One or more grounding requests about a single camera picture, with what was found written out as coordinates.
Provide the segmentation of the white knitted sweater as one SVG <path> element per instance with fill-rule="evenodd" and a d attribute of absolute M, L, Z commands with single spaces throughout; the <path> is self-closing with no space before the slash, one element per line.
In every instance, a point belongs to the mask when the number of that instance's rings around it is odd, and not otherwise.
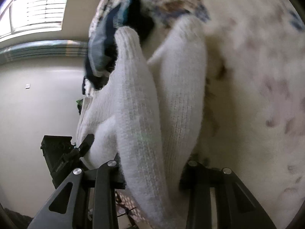
<path fill-rule="evenodd" d="M 201 21 L 180 17 L 150 59 L 136 31 L 115 33 L 118 57 L 108 83 L 83 100 L 76 142 L 93 134 L 82 158 L 95 169 L 115 155 L 127 190 L 154 228 L 185 228 L 179 182 L 200 134 L 207 53 Z"/>

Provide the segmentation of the floral bed blanket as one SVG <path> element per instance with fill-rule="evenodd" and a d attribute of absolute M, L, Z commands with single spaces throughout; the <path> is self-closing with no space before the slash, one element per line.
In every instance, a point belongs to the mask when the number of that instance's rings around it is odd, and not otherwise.
<path fill-rule="evenodd" d="M 193 15 L 207 53 L 203 117 L 189 160 L 232 169 L 277 228 L 304 202 L 304 24 L 289 0 L 141 0 L 148 60 Z"/>

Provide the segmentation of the navy striped folded garment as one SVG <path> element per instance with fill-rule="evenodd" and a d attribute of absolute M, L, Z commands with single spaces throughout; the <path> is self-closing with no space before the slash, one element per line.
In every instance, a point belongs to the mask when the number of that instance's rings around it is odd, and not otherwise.
<path fill-rule="evenodd" d="M 108 75 L 114 70 L 117 60 L 115 33 L 123 26 L 134 29 L 144 42 L 150 35 L 154 22 L 142 9 L 141 0 L 123 0 L 103 19 L 89 37 L 85 58 L 85 75 L 82 92 L 90 97 L 108 82 Z"/>

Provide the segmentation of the barred window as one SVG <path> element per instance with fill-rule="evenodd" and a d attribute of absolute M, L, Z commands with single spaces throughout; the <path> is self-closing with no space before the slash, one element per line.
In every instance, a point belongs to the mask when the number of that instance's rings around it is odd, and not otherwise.
<path fill-rule="evenodd" d="M 67 0 L 14 0 L 1 17 L 1 42 L 15 37 L 61 31 Z"/>

